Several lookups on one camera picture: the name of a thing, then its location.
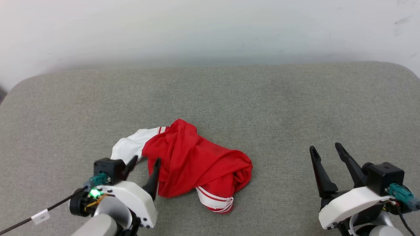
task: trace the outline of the black cable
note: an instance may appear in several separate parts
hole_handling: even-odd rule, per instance
[[[399,217],[400,217],[400,219],[401,219],[402,223],[404,224],[405,228],[407,228],[407,230],[410,232],[410,234],[411,234],[411,235],[416,236],[416,235],[414,234],[414,232],[410,229],[410,227],[408,227],[407,222],[405,222],[405,219],[404,219],[404,217],[402,216],[402,213],[401,213],[401,210],[399,209],[399,206],[396,206],[396,210],[397,210],[398,215],[399,215]]]
[[[76,196],[76,194],[80,193],[81,191],[84,191],[86,188],[87,188],[87,186],[85,186],[85,187],[84,187],[84,188],[82,188],[82,189],[77,190],[77,191],[76,191],[76,192],[74,192],[72,195],[70,195],[70,196],[66,197],[65,199],[63,199],[63,200],[61,200],[61,201],[59,201],[59,202],[55,203],[55,204],[54,204],[54,205],[52,205],[51,207],[47,208],[47,210],[48,210],[48,211],[50,211],[50,210],[52,210],[52,209],[54,209],[54,208],[58,207],[59,205],[61,205],[61,204],[65,203],[65,202],[66,202],[66,201],[68,201],[68,200],[70,200],[72,197]],[[5,233],[7,233],[7,232],[9,232],[9,231],[11,231],[11,230],[13,230],[13,229],[15,229],[15,228],[17,228],[17,227],[21,226],[21,225],[24,225],[24,224],[28,223],[28,222],[29,222],[29,221],[31,221],[31,220],[32,220],[32,218],[30,218],[30,217],[29,217],[29,218],[27,218],[26,220],[23,220],[23,221],[21,221],[21,222],[19,222],[19,223],[15,224],[15,225],[13,225],[13,226],[11,226],[11,227],[7,228],[7,229],[5,229],[5,230],[1,231],[1,232],[0,232],[0,235],[3,235],[3,234],[5,234]]]

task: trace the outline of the red cloth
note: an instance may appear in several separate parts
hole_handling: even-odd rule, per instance
[[[213,195],[232,197],[251,179],[249,157],[208,141],[181,119],[147,141],[142,155],[148,158],[149,173],[161,158],[158,195],[162,197],[176,197],[199,186]]]

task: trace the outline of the white robot arm casing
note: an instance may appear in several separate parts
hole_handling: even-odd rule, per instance
[[[346,218],[375,205],[378,201],[386,201],[390,198],[392,197],[381,197],[368,187],[355,188],[324,206],[319,212],[319,221],[322,228],[333,228],[333,223],[345,220]]]
[[[96,188],[102,189],[103,193],[115,195],[118,200],[123,202],[142,220],[142,224],[145,227],[153,228],[156,225],[158,213],[153,204],[153,199],[150,194],[137,184],[121,181],[112,186],[100,185]]]

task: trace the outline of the robotic arm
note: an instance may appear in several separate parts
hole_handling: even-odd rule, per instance
[[[94,177],[85,183],[85,191],[69,202],[73,215],[91,215],[72,236],[136,236],[139,228],[153,228],[158,217],[153,204],[158,187],[160,159],[142,188],[127,179],[137,162],[103,158],[94,164]]]
[[[314,146],[310,147],[315,179],[321,197],[319,221],[324,229],[337,228],[342,236],[402,236],[388,213],[400,215],[420,209],[420,200],[402,182],[404,171],[385,162],[361,168],[340,143],[335,144],[354,182],[352,190],[338,191]]]

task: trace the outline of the gray fabric surface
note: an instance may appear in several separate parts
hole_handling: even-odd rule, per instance
[[[18,84],[0,105],[0,228],[68,196],[93,162],[139,128],[177,118],[200,135],[253,161],[252,180],[234,210],[218,215],[195,191],[158,197],[155,229],[139,235],[339,235],[318,222],[320,198],[310,161],[315,145],[330,178],[352,188],[335,151],[341,142],[360,163],[389,161],[420,196],[420,81],[379,62],[72,71]],[[129,180],[142,185],[146,163]],[[66,204],[51,219],[9,235],[70,235],[86,218]],[[420,234],[419,213],[406,215]],[[404,235],[398,217],[393,222]]]

